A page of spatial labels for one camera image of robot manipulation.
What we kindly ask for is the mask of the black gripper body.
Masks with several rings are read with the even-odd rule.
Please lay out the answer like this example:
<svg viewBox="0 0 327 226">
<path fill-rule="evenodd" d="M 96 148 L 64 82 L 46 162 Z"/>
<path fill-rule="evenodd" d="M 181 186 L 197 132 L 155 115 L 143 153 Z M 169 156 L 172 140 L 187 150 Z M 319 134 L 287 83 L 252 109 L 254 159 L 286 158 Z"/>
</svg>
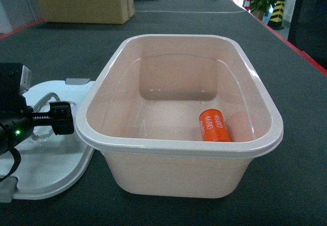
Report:
<svg viewBox="0 0 327 226">
<path fill-rule="evenodd" d="M 56 135 L 74 132 L 71 105 L 50 102 L 48 112 L 35 112 L 23 96 L 30 88 L 31 71 L 21 63 L 1 63 L 1 154 L 27 138 L 35 127 L 51 126 Z"/>
</svg>

